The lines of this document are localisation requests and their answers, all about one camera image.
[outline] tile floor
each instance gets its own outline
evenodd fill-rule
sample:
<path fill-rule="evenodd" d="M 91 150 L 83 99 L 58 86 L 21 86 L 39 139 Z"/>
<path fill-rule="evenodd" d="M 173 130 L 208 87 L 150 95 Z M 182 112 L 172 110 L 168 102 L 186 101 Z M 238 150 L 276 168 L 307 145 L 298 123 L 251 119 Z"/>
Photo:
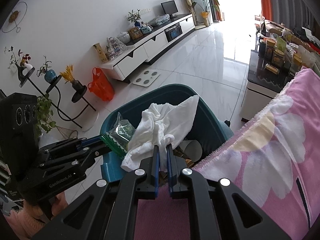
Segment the tile floor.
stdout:
<path fill-rule="evenodd" d="M 153 65 L 142 65 L 129 75 L 133 81 L 145 69 L 154 69 L 160 76 L 149 86 L 125 84 L 112 80 L 115 96 L 109 103 L 97 101 L 99 118 L 95 126 L 79 136 L 90 138 L 100 133 L 105 118 L 123 104 L 158 87 L 179 83 L 191 87 L 207 103 L 220 120 L 230 120 L 236 131 L 243 123 L 239 116 L 246 77 L 249 69 L 250 51 L 255 46 L 255 27 L 235 30 L 228 22 L 212 24 L 193 32 L 160 57 Z M 87 170 L 87 178 L 66 191 L 70 203 L 101 178 L 102 157 Z"/>

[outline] red plastic bag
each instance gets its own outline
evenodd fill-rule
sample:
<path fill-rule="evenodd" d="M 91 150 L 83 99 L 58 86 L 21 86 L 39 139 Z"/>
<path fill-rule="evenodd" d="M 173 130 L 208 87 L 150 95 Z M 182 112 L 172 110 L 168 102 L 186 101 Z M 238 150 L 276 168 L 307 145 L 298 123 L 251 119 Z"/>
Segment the red plastic bag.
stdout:
<path fill-rule="evenodd" d="M 89 91 L 95 93 L 103 101 L 111 101 L 115 91 L 102 69 L 95 67 L 92 69 L 92 74 L 93 81 L 88 84 Z"/>

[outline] silver screw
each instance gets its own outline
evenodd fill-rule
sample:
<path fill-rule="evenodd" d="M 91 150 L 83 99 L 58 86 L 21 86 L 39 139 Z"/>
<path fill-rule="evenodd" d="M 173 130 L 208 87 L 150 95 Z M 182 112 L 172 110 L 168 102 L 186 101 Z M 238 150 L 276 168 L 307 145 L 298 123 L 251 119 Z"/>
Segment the silver screw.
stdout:
<path fill-rule="evenodd" d="M 104 187 L 105 185 L 107 185 L 107 182 L 104 179 L 99 179 L 97 181 L 97 186 L 98 187 Z"/>
<path fill-rule="evenodd" d="M 184 175 L 190 175 L 190 174 L 192 174 L 192 169 L 185 168 L 185 169 L 182 170 L 182 173 Z"/>
<path fill-rule="evenodd" d="M 142 175 L 145 174 L 146 172 L 145 172 L 143 169 L 137 169 L 134 173 L 135 173 L 136 175 L 138 175 L 138 176 L 142 176 Z"/>
<path fill-rule="evenodd" d="M 224 178 L 224 179 L 220 179 L 220 184 L 227 187 L 230 185 L 230 180 Z"/>

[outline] trash can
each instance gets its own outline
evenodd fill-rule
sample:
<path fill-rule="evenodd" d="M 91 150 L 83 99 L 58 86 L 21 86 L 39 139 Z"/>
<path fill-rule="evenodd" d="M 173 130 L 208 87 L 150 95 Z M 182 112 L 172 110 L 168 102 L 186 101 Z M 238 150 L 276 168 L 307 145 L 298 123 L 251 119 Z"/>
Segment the trash can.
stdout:
<path fill-rule="evenodd" d="M 103 122 L 100 134 L 113 127 L 118 112 L 121 113 L 123 119 L 129 120 L 137 128 L 141 121 L 142 111 L 148 109 L 151 103 L 169 103 L 175 106 L 194 95 L 197 95 L 194 90 L 181 84 L 171 84 L 155 89 L 113 111 Z M 199 98 L 193 126 L 186 137 L 188 140 L 197 140 L 201 144 L 203 150 L 201 159 L 218 149 L 232 135 L 230 128 L 219 121 L 202 98 Z M 121 179 L 126 172 L 121 169 L 120 164 L 121 160 L 115 153 L 105 154 L 101 166 L 103 179 L 109 182 Z"/>

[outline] black countertop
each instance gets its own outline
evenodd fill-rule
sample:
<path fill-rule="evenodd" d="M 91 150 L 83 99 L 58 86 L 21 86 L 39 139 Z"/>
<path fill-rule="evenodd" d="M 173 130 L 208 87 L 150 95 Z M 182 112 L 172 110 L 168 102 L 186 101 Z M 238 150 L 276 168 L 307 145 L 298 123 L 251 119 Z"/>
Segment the black countertop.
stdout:
<path fill-rule="evenodd" d="M 258 57 L 258 52 L 251 50 L 248 81 L 261 87 L 280 93 L 292 78 L 288 71 L 281 69 L 279 74 L 274 74 L 265 69 L 267 62 Z"/>
<path fill-rule="evenodd" d="M 180 20 L 180 19 L 182 19 L 183 17 L 186 17 L 186 16 L 188 16 L 188 15 L 191 15 L 191 14 L 177 14 L 177 15 L 175 15 L 175 16 L 176 16 L 175 18 L 170 19 L 169 21 L 165 22 L 164 24 L 161 24 L 161 25 L 159 25 L 159 26 L 153 27 L 151 33 L 144 34 L 143 36 L 141 36 L 141 37 L 139 37 L 139 38 L 137 38 L 137 39 L 135 39 L 135 40 L 131 39 L 131 41 L 130 41 L 129 43 L 127 43 L 126 45 L 134 45 L 134 44 L 136 44 L 138 41 L 141 41 L 142 39 L 144 39 L 145 37 L 151 35 L 151 34 L 154 33 L 155 31 L 157 31 L 157 30 L 159 30 L 159 29 L 161 29 L 161 28 L 163 28 L 163 27 L 165 27 L 165 26 L 167 26 L 167 25 L 170 25 L 170 24 L 172 24 L 173 22 L 175 22 L 175 21 L 177 21 L 177 20 Z"/>

